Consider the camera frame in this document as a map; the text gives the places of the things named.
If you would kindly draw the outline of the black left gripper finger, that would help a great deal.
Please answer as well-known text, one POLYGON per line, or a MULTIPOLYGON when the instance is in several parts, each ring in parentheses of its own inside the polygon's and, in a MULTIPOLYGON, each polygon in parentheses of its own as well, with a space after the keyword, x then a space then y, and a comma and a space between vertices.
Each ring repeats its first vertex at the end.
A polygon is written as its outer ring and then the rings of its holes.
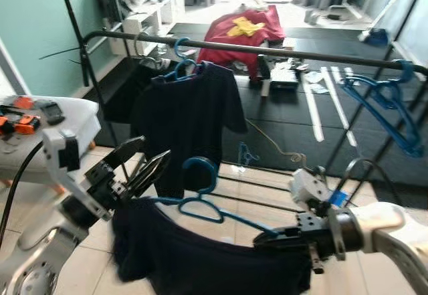
POLYGON ((105 155, 104 169, 107 169, 107 167, 110 167, 113 171, 116 169, 122 169, 123 173, 126 175, 128 170, 126 170, 124 164, 141 150, 144 146, 144 142, 146 142, 146 137, 137 136, 131 137, 128 141, 117 145, 110 154, 105 155))
POLYGON ((150 158, 140 172, 130 180, 132 197, 140 197, 164 172, 171 160, 171 151, 150 158))

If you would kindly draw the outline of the dark navy shirt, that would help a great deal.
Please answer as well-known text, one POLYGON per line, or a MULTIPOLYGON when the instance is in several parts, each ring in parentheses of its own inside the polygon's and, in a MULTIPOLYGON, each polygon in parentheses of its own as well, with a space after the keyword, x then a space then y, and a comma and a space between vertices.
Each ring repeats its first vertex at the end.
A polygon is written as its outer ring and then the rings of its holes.
POLYGON ((311 289, 308 254, 208 239, 146 198, 116 210, 110 225, 117 278, 146 280, 156 295, 302 295, 311 289))

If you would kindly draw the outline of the small blue hanger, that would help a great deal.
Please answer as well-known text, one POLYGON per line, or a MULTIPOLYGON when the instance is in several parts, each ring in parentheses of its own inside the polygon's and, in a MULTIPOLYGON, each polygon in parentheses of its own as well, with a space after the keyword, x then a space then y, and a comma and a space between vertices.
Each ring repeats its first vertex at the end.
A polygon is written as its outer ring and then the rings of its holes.
POLYGON ((239 141, 238 143, 238 167, 240 169, 245 169, 248 166, 251 166, 252 163, 259 161, 260 157, 257 154, 254 154, 247 143, 239 141))

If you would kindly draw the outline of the dark navy t-shirt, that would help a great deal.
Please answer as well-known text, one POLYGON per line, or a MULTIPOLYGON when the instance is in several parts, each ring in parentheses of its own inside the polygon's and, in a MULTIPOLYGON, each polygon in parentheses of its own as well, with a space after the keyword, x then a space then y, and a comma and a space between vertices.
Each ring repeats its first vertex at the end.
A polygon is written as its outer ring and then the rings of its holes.
POLYGON ((210 176, 197 169, 183 170, 191 157, 205 157, 215 166, 223 157, 225 129, 248 132, 235 75, 229 68, 204 62, 189 79, 158 76, 135 100, 132 136, 144 136, 143 152, 153 159, 169 151, 169 162, 154 182, 159 197, 184 196, 210 185, 210 176))

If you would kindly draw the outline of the white padded stool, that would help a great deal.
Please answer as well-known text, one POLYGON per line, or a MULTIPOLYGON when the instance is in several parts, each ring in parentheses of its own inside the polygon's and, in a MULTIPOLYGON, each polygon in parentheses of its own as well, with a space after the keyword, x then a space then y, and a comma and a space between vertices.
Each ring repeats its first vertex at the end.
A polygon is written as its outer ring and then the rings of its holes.
MULTIPOLYGON (((56 126, 59 130, 72 132, 78 142, 78 155, 88 154, 94 137, 101 130, 98 120, 99 107, 91 100, 68 97, 34 96, 34 99, 53 100, 58 103, 65 120, 56 126)), ((31 150, 40 143, 42 136, 36 134, 15 134, 9 141, 0 139, 0 184, 10 182, 31 150)), ((55 185, 49 175, 43 152, 37 152, 27 165, 21 177, 22 182, 41 185, 55 185)))

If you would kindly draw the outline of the black handheld device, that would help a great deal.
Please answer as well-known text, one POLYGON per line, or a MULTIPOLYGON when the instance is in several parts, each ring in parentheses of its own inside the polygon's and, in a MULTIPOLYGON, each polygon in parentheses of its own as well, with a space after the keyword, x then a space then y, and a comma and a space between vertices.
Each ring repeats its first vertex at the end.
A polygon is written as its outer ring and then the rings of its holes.
POLYGON ((54 100, 37 100, 35 106, 43 114, 43 118, 49 126, 56 126, 66 120, 64 112, 54 100))

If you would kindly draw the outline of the large orange black tool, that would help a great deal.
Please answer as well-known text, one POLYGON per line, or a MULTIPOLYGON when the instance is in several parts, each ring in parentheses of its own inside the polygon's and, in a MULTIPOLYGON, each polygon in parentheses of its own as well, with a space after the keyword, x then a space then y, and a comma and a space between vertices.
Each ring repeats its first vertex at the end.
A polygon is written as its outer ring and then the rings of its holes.
POLYGON ((41 118, 31 114, 4 114, 0 115, 0 134, 13 133, 31 135, 39 130, 41 118))

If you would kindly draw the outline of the small orange tool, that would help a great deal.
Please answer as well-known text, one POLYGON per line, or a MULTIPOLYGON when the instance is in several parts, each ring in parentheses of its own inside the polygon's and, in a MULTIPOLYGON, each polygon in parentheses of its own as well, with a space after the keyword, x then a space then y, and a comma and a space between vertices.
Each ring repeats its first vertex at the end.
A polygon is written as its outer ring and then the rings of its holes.
POLYGON ((35 100, 27 96, 18 96, 12 101, 12 106, 21 110, 33 110, 35 100))

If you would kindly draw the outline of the black floor mat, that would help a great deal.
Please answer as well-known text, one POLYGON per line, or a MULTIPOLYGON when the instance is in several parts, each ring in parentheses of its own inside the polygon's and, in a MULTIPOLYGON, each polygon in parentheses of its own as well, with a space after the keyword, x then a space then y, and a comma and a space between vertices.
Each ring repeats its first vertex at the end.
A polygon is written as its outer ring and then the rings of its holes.
MULTIPOLYGON (((190 32, 203 32, 208 25, 201 23, 178 23, 171 33, 176 38, 189 36, 193 40, 199 40, 204 33, 195 34, 190 32)), ((296 41, 294 50, 299 52, 312 52, 319 54, 330 54, 331 56, 350 56, 367 59, 382 59, 386 53, 386 47, 375 47, 358 41, 358 30, 351 29, 324 29, 324 28, 302 28, 286 27, 287 38, 296 41)), ((340 64, 331 62, 311 62, 306 60, 311 72, 319 72, 321 66, 327 68, 338 68, 340 74, 355 73, 364 77, 372 77, 377 68, 367 68, 366 66, 356 66, 351 64, 340 64)), ((264 133, 276 141, 285 152, 298 152, 308 157, 310 166, 325 166, 329 155, 336 148, 344 127, 340 123, 336 109, 329 93, 315 93, 313 96, 317 102, 319 118, 323 127, 324 141, 318 142, 313 136, 311 118, 309 115, 308 102, 304 93, 303 85, 296 91, 270 90, 269 96, 261 96, 261 86, 251 85, 245 72, 236 70, 236 83, 241 96, 245 117, 260 127, 264 133)), ((100 89, 105 97, 112 92, 108 90, 107 76, 101 81, 100 89)), ((409 83, 401 85, 403 100, 405 105, 410 106, 416 99, 420 87, 423 84, 418 78, 412 79, 409 83)), ((349 94, 344 93, 340 85, 336 84, 336 89, 340 104, 344 108, 346 117, 349 118, 358 108, 358 102, 352 99, 349 94)), ((115 130, 116 138, 119 142, 128 139, 130 135, 130 124, 110 122, 115 130)), ((274 145, 259 133, 252 126, 247 126, 248 132, 245 134, 235 134, 229 130, 224 130, 222 143, 224 149, 223 161, 237 163, 237 146, 239 141, 247 143, 254 154, 259 155, 260 160, 252 163, 254 166, 265 167, 266 169, 278 169, 291 171, 299 167, 298 163, 292 163, 287 155, 281 155, 276 151, 274 145)), ((357 157, 374 157, 377 151, 385 142, 388 133, 383 130, 376 118, 370 112, 364 110, 352 127, 352 133, 357 142, 357 147, 352 147, 348 141, 344 143, 340 157, 334 169, 328 171, 330 176, 340 177, 343 175, 346 166, 352 159, 357 157)), ((420 159, 409 157, 398 148, 395 142, 392 143, 387 155, 380 161, 379 166, 387 173, 391 182, 395 185, 403 185, 408 189, 416 189, 416 186, 426 187, 428 184, 428 173, 426 169, 427 157, 420 159)))

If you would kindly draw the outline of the white low tv stand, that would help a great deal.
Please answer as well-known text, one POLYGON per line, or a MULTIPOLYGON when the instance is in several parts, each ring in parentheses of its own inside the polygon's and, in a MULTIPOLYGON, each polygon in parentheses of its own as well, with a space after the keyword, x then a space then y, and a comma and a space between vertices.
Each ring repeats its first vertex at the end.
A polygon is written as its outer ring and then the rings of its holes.
MULTIPOLYGON (((141 5, 122 21, 120 29, 128 34, 144 32, 152 36, 166 36, 185 14, 185 0, 156 0, 141 5)), ((154 42, 109 39, 115 56, 147 56, 158 47, 154 42)))

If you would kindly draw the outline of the black box with papers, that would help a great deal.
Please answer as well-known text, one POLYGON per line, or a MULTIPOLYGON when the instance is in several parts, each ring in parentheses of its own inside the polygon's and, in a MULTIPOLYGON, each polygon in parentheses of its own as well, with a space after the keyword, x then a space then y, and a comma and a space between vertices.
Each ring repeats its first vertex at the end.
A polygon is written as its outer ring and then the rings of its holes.
POLYGON ((268 62, 270 69, 270 90, 294 92, 300 86, 300 81, 294 71, 294 60, 275 60, 268 62))

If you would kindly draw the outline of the black metal clothes rack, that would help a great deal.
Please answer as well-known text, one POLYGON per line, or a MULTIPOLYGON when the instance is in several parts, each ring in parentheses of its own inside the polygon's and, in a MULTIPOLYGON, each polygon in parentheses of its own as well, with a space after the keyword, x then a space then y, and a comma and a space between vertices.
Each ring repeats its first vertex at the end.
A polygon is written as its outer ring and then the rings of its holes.
MULTIPOLYGON (((94 75, 94 69, 92 68, 90 54, 88 51, 88 42, 92 38, 103 38, 107 39, 122 39, 122 40, 132 40, 136 34, 128 34, 124 32, 116 32, 111 30, 94 30, 86 35, 82 33, 78 21, 76 19, 76 14, 74 14, 74 9, 72 2, 70 0, 64 0, 64 5, 68 14, 68 19, 70 19, 72 29, 74 30, 74 35, 76 35, 78 47, 77 51, 80 56, 80 65, 82 66, 82 75, 83 75, 83 85, 94 87, 96 94, 98 96, 97 102, 101 105, 104 104, 103 96, 101 96, 99 81, 96 80, 94 75)), ((175 41, 178 38, 167 37, 167 36, 140 36, 141 41, 154 42, 155 44, 165 44, 173 47, 175 41)), ((419 103, 419 100, 426 100, 426 91, 428 90, 427 77, 428 69, 425 66, 420 66, 418 64, 403 64, 407 62, 389 62, 388 60, 371 60, 371 59, 361 59, 348 56, 329 56, 329 54, 316 54, 311 52, 298 52, 283 50, 282 48, 268 48, 268 47, 253 47, 253 46, 238 46, 232 44, 225 44, 219 42, 207 42, 207 41, 184 41, 181 46, 195 47, 199 48, 208 48, 208 50, 227 50, 227 51, 236 51, 236 52, 248 52, 252 54, 257 54, 257 56, 268 56, 272 58, 293 58, 293 59, 304 59, 311 60, 311 62, 331 62, 331 63, 340 63, 340 64, 351 64, 356 66, 366 66, 367 68, 377 68, 378 73, 382 73, 384 70, 398 70, 402 71, 406 77, 415 78, 415 73, 420 73, 422 77, 425 77, 425 81, 421 85, 421 89, 418 92, 416 99, 412 102, 410 108, 415 109, 416 104, 419 103)), ((354 111, 354 114, 349 118, 349 130, 352 130, 352 127, 355 126, 355 122, 358 121, 362 112, 366 110, 364 106, 358 106, 354 111)), ((336 143, 336 148, 334 148, 331 155, 329 155, 328 160, 325 163, 325 169, 330 171, 334 169, 334 165, 338 160, 344 160, 344 157, 340 157, 340 152, 342 147, 346 142, 345 130, 343 130, 342 136, 340 136, 339 141, 336 143)), ((383 142, 377 154, 374 157, 369 157, 368 161, 376 163, 376 165, 364 166, 364 172, 361 177, 358 177, 358 185, 356 191, 359 192, 361 185, 364 182, 370 181, 372 178, 373 172, 381 171, 379 166, 380 161, 383 157, 387 155, 391 145, 394 142, 393 136, 389 134, 385 142, 383 142)))

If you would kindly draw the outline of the red garment with yellow print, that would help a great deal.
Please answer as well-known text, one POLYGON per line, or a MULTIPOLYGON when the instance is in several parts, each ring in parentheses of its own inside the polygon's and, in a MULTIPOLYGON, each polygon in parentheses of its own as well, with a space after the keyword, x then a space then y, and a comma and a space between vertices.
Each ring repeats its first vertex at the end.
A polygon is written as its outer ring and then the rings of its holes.
MULTIPOLYGON (((206 32, 204 40, 238 46, 259 47, 263 42, 284 41, 282 30, 275 5, 267 5, 263 10, 244 9, 237 13, 230 13, 215 19, 206 32)), ((220 66, 228 66, 233 62, 241 62, 247 66, 249 78, 259 82, 259 62, 257 54, 227 50, 211 50, 201 48, 198 60, 211 62, 220 66)))

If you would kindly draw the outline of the white mop with blue head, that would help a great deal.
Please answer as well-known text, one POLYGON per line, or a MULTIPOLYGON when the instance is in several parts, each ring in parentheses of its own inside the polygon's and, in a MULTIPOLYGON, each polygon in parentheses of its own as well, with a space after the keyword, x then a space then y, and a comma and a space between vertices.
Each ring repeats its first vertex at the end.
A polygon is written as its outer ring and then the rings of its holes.
POLYGON ((406 26, 419 0, 373 0, 366 4, 372 23, 358 36, 370 46, 387 46, 406 26))

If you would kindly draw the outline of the white metal stand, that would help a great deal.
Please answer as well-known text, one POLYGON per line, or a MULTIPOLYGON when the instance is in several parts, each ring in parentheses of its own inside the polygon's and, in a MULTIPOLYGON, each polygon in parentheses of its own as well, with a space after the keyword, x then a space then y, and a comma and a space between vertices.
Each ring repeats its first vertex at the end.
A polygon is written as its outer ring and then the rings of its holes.
POLYGON ((364 15, 353 5, 331 5, 325 9, 308 9, 304 15, 304 23, 318 25, 322 20, 333 23, 355 23, 364 19, 364 15))

